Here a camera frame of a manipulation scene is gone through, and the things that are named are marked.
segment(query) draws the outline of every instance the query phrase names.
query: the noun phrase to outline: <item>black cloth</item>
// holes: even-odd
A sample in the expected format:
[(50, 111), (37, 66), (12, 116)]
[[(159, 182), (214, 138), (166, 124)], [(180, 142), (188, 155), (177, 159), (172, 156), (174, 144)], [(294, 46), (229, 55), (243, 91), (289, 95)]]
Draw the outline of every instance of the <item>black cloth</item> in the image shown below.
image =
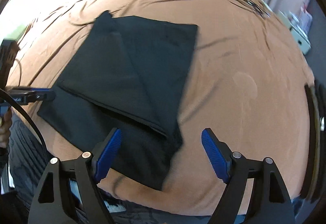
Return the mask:
[(5, 150), (4, 154), (0, 155), (0, 175), (2, 175), (2, 172), (4, 170), (4, 166), (7, 164), (7, 162), (8, 162), (8, 151)]
[(112, 168), (160, 190), (182, 145), (177, 113), (196, 33), (196, 25), (102, 13), (38, 114), (82, 151), (120, 128)]

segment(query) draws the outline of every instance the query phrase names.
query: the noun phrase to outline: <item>blue gripper pad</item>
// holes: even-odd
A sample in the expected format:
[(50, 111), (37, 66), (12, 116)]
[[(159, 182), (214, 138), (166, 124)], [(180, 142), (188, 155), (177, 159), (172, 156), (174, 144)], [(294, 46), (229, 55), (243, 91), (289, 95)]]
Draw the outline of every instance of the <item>blue gripper pad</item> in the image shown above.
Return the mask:
[(93, 178), (96, 183), (104, 179), (112, 165), (113, 160), (121, 145), (121, 130), (112, 129), (107, 138), (95, 147), (93, 152), (92, 169)]
[(202, 144), (206, 154), (213, 166), (215, 174), (222, 179), (225, 184), (230, 180), (231, 158), (232, 154), (229, 147), (224, 142), (220, 142), (211, 129), (204, 129), (202, 132)]

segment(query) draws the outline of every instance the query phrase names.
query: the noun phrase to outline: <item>brown bed sheet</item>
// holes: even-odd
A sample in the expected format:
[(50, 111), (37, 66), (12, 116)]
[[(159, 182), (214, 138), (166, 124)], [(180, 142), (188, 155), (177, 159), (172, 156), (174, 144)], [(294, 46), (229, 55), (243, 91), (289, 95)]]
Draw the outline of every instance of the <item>brown bed sheet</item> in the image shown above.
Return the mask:
[[(199, 26), (197, 47), (179, 111), (184, 139), (172, 160), (163, 190), (157, 191), (110, 170), (99, 186), (114, 196), (182, 215), (211, 215), (225, 185), (216, 178), (202, 147), (210, 127), (219, 140), (247, 158), (272, 157), (291, 198), (304, 179), (309, 115), (304, 84), (314, 77), (288, 29), (274, 14), (261, 17), (227, 0), (76, 0), (40, 16), (20, 41), (22, 85), (51, 87), (103, 11), (114, 17)], [(18, 67), (8, 84), (16, 85)], [(43, 133), (48, 150), (61, 160), (81, 151), (37, 116), (40, 104), (26, 107)], [(247, 210), (252, 181), (239, 214)]]

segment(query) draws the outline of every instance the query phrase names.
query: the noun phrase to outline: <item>black cable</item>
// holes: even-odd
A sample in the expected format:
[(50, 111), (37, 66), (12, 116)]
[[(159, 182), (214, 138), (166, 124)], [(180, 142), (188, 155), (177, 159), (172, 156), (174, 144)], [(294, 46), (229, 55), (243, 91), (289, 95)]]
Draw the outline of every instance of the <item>black cable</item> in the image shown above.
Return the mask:
[(252, 0), (234, 0), (239, 2), (242, 6), (237, 5), (236, 3), (228, 0), (230, 3), (236, 5), (237, 7), (240, 7), (244, 10), (247, 10), (249, 12), (252, 12), (254, 14), (258, 14), (260, 15), (263, 19), (265, 19), (265, 14), (270, 17), (270, 15), (263, 10), (258, 4), (256, 4), (255, 2), (253, 2)]
[(7, 101), (14, 109), (16, 109), (31, 125), (31, 127), (33, 128), (33, 130), (35, 131), (35, 133), (37, 134), (38, 138), (41, 141), (41, 144), (43, 147), (43, 152), (44, 152), (44, 158), (45, 158), (46, 162), (48, 163), (49, 157), (48, 157), (48, 150), (46, 148), (45, 140), (44, 140), (41, 132), (35, 125), (34, 121), (30, 118), (30, 116), (26, 113), (26, 111), (8, 93), (6, 93), (2, 89), (0, 89), (0, 97), (3, 100)]
[(22, 64), (20, 63), (20, 61), (18, 59), (15, 59), (15, 61), (18, 63), (18, 66), (19, 66), (19, 83), (18, 83), (18, 86), (20, 86), (20, 81), (22, 79)]

